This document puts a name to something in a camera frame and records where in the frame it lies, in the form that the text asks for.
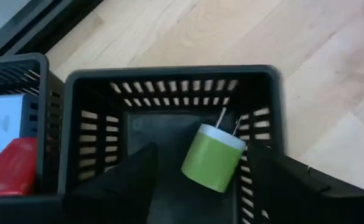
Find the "basket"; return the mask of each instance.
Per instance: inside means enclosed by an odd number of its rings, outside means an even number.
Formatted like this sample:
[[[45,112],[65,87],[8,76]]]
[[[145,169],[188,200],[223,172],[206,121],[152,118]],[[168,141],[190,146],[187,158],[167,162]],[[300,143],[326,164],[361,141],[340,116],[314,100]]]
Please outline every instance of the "basket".
[[[57,191],[63,82],[49,71],[46,57],[24,54],[0,57],[0,95],[29,93],[28,135],[38,137],[37,193]]]
[[[254,209],[245,154],[224,194],[180,168],[198,127],[215,124],[224,106],[221,129],[233,131],[241,116],[239,138],[284,154],[280,92],[278,72],[266,65],[76,71],[65,84],[58,192],[156,142],[159,173],[148,223],[267,223],[266,211]]]

